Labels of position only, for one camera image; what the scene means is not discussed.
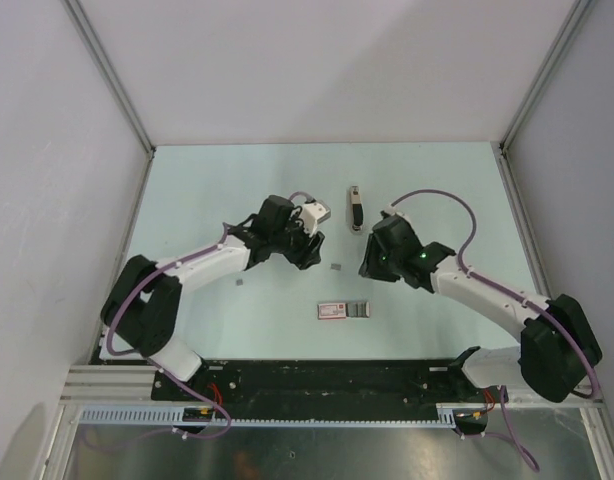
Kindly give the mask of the beige black handled stapler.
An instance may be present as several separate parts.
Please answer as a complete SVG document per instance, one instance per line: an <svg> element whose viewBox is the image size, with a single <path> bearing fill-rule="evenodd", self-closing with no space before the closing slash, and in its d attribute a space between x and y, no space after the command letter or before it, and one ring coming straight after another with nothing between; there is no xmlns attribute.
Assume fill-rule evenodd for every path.
<svg viewBox="0 0 614 480"><path fill-rule="evenodd" d="M364 228L364 209L360 189L353 185L348 195L350 229L354 234L361 234Z"/></svg>

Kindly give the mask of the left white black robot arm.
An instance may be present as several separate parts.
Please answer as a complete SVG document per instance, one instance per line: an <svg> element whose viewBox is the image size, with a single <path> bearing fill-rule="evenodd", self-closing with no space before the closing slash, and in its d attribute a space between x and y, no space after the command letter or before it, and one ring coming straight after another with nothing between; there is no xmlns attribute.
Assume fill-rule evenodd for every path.
<svg viewBox="0 0 614 480"><path fill-rule="evenodd" d="M139 355L171 374L174 389L184 398L201 397L208 387L204 361L176 331L182 297L274 254L301 271L319 264L325 240L321 226L330 216L330 208L310 195L301 204L294 197L270 195L258 212L225 224L213 244L161 260L131 257L101 310L107 352Z"/></svg>

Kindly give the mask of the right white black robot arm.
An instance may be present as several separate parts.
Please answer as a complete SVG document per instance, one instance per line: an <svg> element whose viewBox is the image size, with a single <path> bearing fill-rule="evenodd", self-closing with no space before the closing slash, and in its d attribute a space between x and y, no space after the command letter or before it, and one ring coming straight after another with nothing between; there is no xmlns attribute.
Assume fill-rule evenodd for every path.
<svg viewBox="0 0 614 480"><path fill-rule="evenodd" d="M452 363L450 393L471 401L494 386L528 387L543 399L560 403L587 378L602 358L580 303L562 294L555 299L520 293L493 281L483 282L463 267L449 247L424 245L410 222L383 214L372 227L360 276L440 295L475 311L505 330L515 347L470 347Z"/></svg>

